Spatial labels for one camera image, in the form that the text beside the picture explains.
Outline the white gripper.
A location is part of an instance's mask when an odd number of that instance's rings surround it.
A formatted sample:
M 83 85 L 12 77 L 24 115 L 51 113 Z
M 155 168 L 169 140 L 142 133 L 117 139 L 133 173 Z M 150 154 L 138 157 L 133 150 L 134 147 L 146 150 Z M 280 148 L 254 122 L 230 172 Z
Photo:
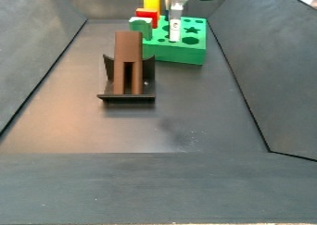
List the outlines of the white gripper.
M 189 0 L 165 0 L 166 9 L 170 10 L 170 41 L 178 42 L 181 37 L 181 15 Z

